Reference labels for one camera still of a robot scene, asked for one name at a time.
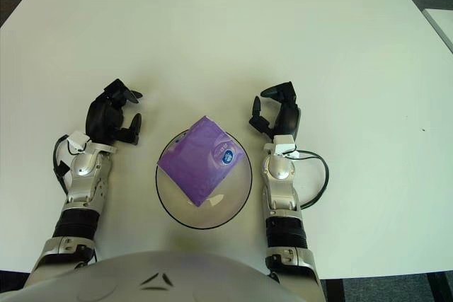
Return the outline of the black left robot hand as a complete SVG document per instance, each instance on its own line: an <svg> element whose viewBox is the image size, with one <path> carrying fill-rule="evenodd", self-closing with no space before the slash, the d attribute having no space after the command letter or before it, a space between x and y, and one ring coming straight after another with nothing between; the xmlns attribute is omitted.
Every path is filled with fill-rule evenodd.
<svg viewBox="0 0 453 302"><path fill-rule="evenodd" d="M116 141L137 145L142 116L137 113L128 128L122 126L122 108L127 101L138 104L143 95L130 90L120 79L115 79L90 104L86 118L86 135L94 143L113 145Z"/></svg>

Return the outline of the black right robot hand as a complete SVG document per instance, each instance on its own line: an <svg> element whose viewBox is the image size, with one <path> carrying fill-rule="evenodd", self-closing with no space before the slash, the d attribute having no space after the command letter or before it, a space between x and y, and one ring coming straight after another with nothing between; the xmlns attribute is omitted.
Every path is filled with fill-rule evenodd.
<svg viewBox="0 0 453 302"><path fill-rule="evenodd" d="M260 115L260 98L256 96L253 101L252 116L248 123L261 134L271 140L277 135L292 135L297 138L301 110L297 104L297 95L291 81L269 87L260 93L263 98L270 98L280 104L280 110L273 127L269 121Z"/></svg>

